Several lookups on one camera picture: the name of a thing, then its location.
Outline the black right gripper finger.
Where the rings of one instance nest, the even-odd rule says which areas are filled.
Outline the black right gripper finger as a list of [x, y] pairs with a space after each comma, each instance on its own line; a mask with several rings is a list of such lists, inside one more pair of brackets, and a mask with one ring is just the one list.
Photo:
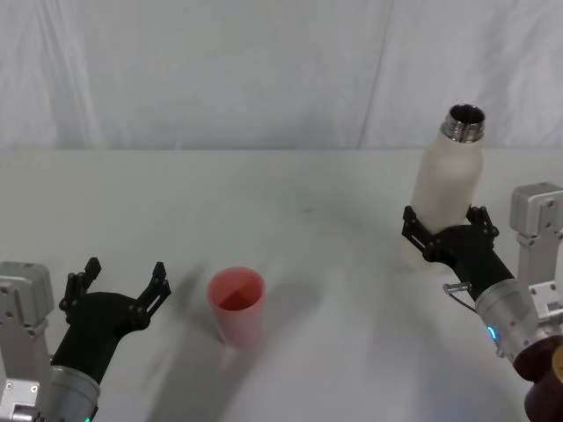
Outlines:
[[429, 263], [439, 261], [441, 254], [441, 239], [431, 233], [418, 219], [411, 206], [406, 206], [403, 213], [402, 236], [414, 246], [422, 258]]
[[495, 239], [500, 234], [499, 230], [493, 225], [486, 207], [470, 206], [466, 213], [466, 220], [479, 233], [490, 239]]

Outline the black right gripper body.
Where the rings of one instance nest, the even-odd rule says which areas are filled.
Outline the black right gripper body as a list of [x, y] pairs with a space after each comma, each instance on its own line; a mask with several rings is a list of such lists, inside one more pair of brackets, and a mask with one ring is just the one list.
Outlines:
[[477, 225], [458, 225], [435, 235], [432, 261], [445, 264], [468, 286], [471, 298], [514, 275], [494, 251], [499, 230]]

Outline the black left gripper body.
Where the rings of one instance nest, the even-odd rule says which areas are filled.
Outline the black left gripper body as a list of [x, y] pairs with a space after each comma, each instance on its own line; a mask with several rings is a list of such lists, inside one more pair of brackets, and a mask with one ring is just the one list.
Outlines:
[[91, 293], [64, 298], [69, 328], [51, 365], [75, 369], [100, 383], [120, 341], [150, 324], [150, 313], [134, 298], [116, 293]]

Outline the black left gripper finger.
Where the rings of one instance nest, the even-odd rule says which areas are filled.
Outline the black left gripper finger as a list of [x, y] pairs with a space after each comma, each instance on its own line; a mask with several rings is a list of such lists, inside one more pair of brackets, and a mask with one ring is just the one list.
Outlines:
[[70, 312], [77, 306], [78, 300], [84, 296], [101, 272], [101, 264], [99, 259], [91, 257], [84, 270], [79, 273], [69, 273], [64, 296], [59, 303], [59, 309], [64, 312]]
[[157, 262], [152, 272], [149, 285], [130, 305], [130, 316], [135, 328], [147, 328], [151, 317], [171, 294], [166, 279], [165, 264]]

